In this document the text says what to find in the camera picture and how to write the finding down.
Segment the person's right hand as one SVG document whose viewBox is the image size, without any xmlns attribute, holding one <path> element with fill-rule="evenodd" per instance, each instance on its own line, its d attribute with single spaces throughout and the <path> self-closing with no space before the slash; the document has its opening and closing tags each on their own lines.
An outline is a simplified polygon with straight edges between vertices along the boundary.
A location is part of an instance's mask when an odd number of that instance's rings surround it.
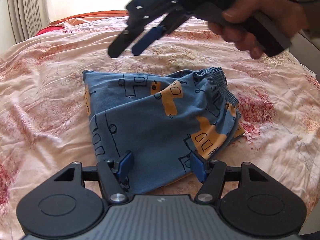
<svg viewBox="0 0 320 240">
<path fill-rule="evenodd" d="M 292 38 L 300 30 L 309 28 L 302 5 L 286 0 L 236 0 L 222 15 L 228 22 L 240 23 L 258 10 L 270 17 L 288 38 Z M 263 50 L 252 33 L 212 22 L 208 23 L 208 27 L 226 42 L 234 43 L 238 50 L 248 51 L 252 59 L 257 60 L 263 55 Z"/>
</svg>

